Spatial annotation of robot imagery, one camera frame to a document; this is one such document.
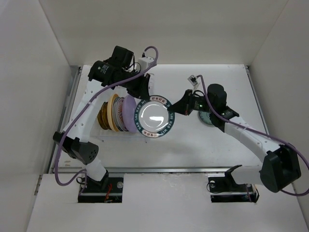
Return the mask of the teal patterned small plate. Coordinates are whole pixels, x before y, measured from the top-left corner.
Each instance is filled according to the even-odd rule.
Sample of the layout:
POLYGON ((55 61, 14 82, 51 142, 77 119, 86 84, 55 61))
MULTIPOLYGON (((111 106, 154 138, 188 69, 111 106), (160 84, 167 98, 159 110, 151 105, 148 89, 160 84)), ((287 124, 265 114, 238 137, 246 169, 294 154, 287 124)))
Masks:
POLYGON ((204 122, 205 124, 207 125, 213 125, 211 119, 210 119, 210 113, 209 112, 202 112, 202 111, 199 111, 198 112, 198 117, 199 119, 204 122))

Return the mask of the white plate green lettered rim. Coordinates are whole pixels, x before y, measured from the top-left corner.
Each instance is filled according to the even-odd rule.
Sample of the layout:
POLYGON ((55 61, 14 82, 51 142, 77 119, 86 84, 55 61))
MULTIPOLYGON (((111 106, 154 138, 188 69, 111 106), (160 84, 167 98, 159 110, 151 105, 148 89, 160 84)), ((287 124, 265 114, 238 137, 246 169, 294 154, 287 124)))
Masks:
POLYGON ((168 111, 171 102, 160 95, 141 100, 134 112, 134 123, 140 134, 148 138, 165 136, 173 127, 175 113, 168 111))

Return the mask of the beige tan plate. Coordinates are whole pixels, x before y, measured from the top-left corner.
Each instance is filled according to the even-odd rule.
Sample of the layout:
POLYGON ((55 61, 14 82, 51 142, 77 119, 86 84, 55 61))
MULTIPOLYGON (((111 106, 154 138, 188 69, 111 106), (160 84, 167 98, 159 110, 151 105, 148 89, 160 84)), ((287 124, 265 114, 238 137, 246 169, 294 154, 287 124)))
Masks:
POLYGON ((107 118, 108 118, 108 123, 109 123, 109 126, 111 128, 112 131, 114 132, 119 132, 118 128, 116 127, 115 125, 115 122, 113 120, 113 114, 112 114, 112 108, 113 108, 113 103, 114 103, 114 100, 118 97, 117 94, 113 94, 110 98, 109 98, 109 101, 108 101, 108 104, 107 104, 107 118))

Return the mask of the orange sunburst plate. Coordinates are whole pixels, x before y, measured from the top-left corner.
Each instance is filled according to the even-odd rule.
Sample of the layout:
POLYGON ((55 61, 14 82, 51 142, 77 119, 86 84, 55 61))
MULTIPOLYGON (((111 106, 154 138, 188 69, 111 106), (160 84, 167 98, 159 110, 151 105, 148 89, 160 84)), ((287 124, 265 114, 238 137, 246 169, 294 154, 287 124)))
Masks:
POLYGON ((118 126, 121 128, 122 131, 125 131, 125 126, 123 122, 123 116, 122 116, 122 107, 123 107, 123 97, 120 97, 116 104, 116 121, 118 123, 118 126))

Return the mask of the lavender purple plate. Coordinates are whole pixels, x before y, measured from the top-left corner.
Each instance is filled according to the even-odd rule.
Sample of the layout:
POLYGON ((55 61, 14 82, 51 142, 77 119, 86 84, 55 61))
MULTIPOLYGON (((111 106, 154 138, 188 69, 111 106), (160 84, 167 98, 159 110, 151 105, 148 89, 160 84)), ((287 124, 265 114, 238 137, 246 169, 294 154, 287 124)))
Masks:
POLYGON ((126 129, 131 133, 136 133, 137 128, 134 122, 134 114, 136 109, 136 101, 131 95, 126 95, 123 101, 123 121, 126 129))

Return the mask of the yellow brown patterned plate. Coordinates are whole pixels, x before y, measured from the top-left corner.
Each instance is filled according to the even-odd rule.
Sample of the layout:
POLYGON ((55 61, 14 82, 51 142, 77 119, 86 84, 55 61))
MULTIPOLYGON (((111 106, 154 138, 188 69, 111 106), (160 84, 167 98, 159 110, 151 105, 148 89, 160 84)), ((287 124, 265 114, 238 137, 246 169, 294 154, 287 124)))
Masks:
POLYGON ((97 120, 98 120, 98 123, 100 125, 100 127, 104 130, 110 130, 111 128, 109 127, 109 123, 108 121, 106 121, 104 119, 104 109, 105 107, 107 106, 107 102, 104 102, 103 105, 101 106, 101 109, 97 115, 97 120))

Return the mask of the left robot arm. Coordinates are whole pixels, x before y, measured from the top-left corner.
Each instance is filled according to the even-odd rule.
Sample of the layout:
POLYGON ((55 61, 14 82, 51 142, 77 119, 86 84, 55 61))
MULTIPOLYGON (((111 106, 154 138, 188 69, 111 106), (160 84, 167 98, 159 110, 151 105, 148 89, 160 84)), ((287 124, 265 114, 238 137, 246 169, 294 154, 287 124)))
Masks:
POLYGON ((146 61, 146 66, 139 71, 130 71, 134 65, 134 53, 128 49, 116 46, 112 56, 104 61, 96 61, 88 74, 85 93, 73 115, 73 118, 61 132, 55 132, 53 140, 57 143, 58 150, 55 158, 54 175, 60 186, 67 186, 79 174, 84 173, 86 178, 92 179, 91 186, 96 191, 104 191, 108 186, 108 171, 101 160, 97 158, 98 146, 89 141, 90 132, 97 115, 104 102, 103 92, 117 86, 124 87, 127 93, 136 99, 149 99, 149 74, 148 71, 157 65, 159 52, 156 47, 149 46, 155 51, 154 58, 147 58, 145 53, 141 58, 146 61), (85 165, 66 183, 60 181, 58 164, 61 152, 66 152, 71 158, 85 165))

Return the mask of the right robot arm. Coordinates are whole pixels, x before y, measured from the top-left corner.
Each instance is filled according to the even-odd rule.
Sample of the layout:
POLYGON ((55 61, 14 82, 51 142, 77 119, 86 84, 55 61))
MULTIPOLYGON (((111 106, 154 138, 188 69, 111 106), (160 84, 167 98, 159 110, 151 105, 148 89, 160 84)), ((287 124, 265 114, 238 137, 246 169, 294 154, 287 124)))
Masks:
POLYGON ((227 93, 219 84, 211 84, 204 96, 191 89, 168 108, 169 112, 189 115, 193 110, 208 112, 211 123, 234 137, 261 161, 261 166, 236 165, 225 172, 224 186, 235 190, 243 184, 264 185, 278 192, 301 177, 297 153, 282 142, 254 133, 251 127, 226 104, 227 93))

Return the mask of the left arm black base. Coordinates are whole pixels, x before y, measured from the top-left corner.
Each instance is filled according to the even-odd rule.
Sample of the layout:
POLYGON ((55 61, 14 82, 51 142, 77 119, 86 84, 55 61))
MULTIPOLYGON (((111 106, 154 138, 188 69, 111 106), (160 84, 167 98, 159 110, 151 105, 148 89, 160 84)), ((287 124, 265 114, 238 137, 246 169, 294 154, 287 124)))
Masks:
POLYGON ((109 177, 106 184, 85 177, 76 178, 80 185, 78 203, 121 203, 123 196, 124 177, 109 177))

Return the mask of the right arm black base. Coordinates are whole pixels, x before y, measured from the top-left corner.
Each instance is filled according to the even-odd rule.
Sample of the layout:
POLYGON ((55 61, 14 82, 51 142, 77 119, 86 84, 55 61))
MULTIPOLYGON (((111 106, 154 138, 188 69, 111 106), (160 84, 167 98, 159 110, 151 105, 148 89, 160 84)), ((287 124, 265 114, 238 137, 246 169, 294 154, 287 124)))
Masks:
POLYGON ((208 176, 212 203, 257 203, 260 194, 251 184, 236 184, 225 176, 208 176))

